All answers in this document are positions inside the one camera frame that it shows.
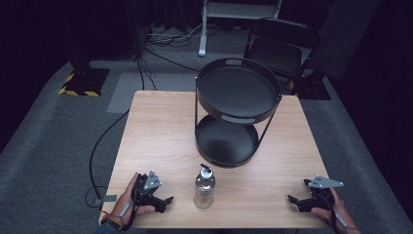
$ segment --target hand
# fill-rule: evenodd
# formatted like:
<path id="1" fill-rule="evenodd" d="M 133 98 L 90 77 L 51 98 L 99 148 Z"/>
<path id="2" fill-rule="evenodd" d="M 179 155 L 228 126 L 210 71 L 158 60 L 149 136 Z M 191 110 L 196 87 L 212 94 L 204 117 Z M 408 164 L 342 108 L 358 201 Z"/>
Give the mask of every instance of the hand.
<path id="1" fill-rule="evenodd" d="M 138 173 L 134 174 L 133 178 L 131 179 L 131 182 L 128 184 L 127 189 L 119 197 L 111 213 L 111 217 L 115 219 L 117 222 L 122 223 L 124 226 L 128 224 L 131 218 L 131 209 L 133 206 L 133 201 L 131 200 L 131 191 L 133 190 L 134 184 L 136 183 L 137 175 Z M 129 207 L 127 211 L 122 217 L 120 217 L 122 210 L 128 204 Z M 155 212 L 155 208 L 153 206 L 142 206 L 138 208 L 136 215 L 145 215 L 153 212 Z"/>
<path id="2" fill-rule="evenodd" d="M 335 213 L 337 213 L 339 216 L 341 216 L 347 223 L 348 227 L 344 227 L 341 222 L 336 220 L 337 222 L 337 229 L 340 233 L 361 233 L 360 230 L 358 230 L 356 223 L 353 221 L 352 216 L 350 213 L 347 211 L 346 207 L 344 206 L 343 202 L 341 201 L 340 197 L 338 196 L 336 190 L 334 188 L 330 188 L 331 193 L 334 196 L 334 206 L 333 210 Z M 320 218 L 323 218 L 328 222 L 328 224 L 331 224 L 331 211 L 327 211 L 322 208 L 312 208 L 311 212 L 319 216 Z"/>

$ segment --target gray carpet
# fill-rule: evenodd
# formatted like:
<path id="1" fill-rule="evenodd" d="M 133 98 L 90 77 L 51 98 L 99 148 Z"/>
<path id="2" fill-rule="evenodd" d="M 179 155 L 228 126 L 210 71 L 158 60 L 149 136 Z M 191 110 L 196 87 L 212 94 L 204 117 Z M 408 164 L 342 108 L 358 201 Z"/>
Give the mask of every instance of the gray carpet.
<path id="1" fill-rule="evenodd" d="M 194 69 L 222 58 L 240 58 L 244 32 L 208 36 L 206 57 L 198 57 L 199 38 L 181 48 L 153 47 L 155 53 Z M 144 53 L 158 90 L 195 89 L 196 72 Z M 0 233 L 93 233 L 99 210 L 88 208 L 90 154 L 100 135 L 131 103 L 142 83 L 136 63 L 95 60 L 110 68 L 101 97 L 57 94 L 70 64 L 45 86 L 0 156 Z M 145 77 L 145 89 L 154 87 Z M 329 176 L 345 183 L 338 191 L 364 233 L 413 233 L 413 226 L 378 171 L 350 116 L 327 80 L 332 100 L 302 100 Z M 102 139 L 94 155 L 94 178 L 107 185 L 122 138 L 122 119 Z M 291 230 L 225 230 L 227 233 L 287 233 Z M 130 233 L 218 233 L 218 230 L 144 230 Z M 298 233 L 333 233 L 303 229 Z"/>

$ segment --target table top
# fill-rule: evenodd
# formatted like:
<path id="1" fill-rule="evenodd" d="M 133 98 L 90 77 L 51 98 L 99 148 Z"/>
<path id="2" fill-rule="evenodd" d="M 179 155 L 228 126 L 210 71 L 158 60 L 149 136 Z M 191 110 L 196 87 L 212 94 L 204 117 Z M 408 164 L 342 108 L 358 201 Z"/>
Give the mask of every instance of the table top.
<path id="1" fill-rule="evenodd" d="M 199 106 L 199 119 L 206 113 Z M 254 125 L 258 134 L 266 120 Z M 125 191 L 135 172 L 154 171 L 163 183 L 154 193 L 174 199 L 163 214 L 140 216 L 141 228 L 314 228 L 325 227 L 313 214 L 301 214 L 287 195 L 311 198 L 303 179 L 326 176 L 324 164 L 300 101 L 284 96 L 264 138 L 245 165 L 214 170 L 214 202 L 194 205 L 195 178 L 208 163 L 196 148 L 195 93 L 138 91 L 116 158 L 107 194 Z M 105 202 L 104 211 L 115 203 Z"/>

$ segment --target black tiered tray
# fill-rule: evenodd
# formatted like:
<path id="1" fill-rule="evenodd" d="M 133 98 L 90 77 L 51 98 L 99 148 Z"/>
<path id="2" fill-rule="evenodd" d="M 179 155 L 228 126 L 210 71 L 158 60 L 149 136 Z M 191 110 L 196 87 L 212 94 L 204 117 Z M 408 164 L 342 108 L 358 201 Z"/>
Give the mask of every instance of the black tiered tray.
<path id="1" fill-rule="evenodd" d="M 265 66 L 243 58 L 224 58 L 201 70 L 196 99 L 198 151 L 215 166 L 235 168 L 255 153 L 282 95 L 277 77 Z M 198 102 L 208 113 L 200 123 Z M 253 124 L 267 118 L 267 127 L 258 137 Z"/>

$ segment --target dark background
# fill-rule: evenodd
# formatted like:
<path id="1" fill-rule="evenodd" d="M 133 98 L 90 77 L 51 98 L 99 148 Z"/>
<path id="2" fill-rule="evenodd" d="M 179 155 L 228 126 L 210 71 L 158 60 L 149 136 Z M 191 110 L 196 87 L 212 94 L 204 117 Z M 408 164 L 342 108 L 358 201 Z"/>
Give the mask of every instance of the dark background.
<path id="1" fill-rule="evenodd" d="M 0 150 L 13 136 L 49 78 L 68 62 L 67 41 L 61 36 L 64 29 L 61 16 L 67 19 L 85 58 L 115 57 L 132 49 L 122 1 L 71 2 L 99 29 L 67 1 L 0 3 Z M 173 11 L 168 9 L 178 5 L 172 6 L 170 1 L 139 2 L 148 10 L 147 15 L 142 16 L 147 20 L 145 23 L 182 28 L 182 25 L 200 22 L 201 10 L 185 15 L 184 19 L 176 19 L 171 13 L 187 11 L 190 5 L 201 9 L 202 1 L 182 1 L 181 9 Z M 155 10 L 162 14 L 154 17 L 151 13 Z M 413 188 L 413 79 L 410 75 L 413 38 L 409 33 L 413 28 L 412 11 L 407 0 L 382 0 L 345 76 L 331 80 L 410 219 L 413 216 L 409 193 Z M 127 45 L 102 31 L 115 35 Z"/>

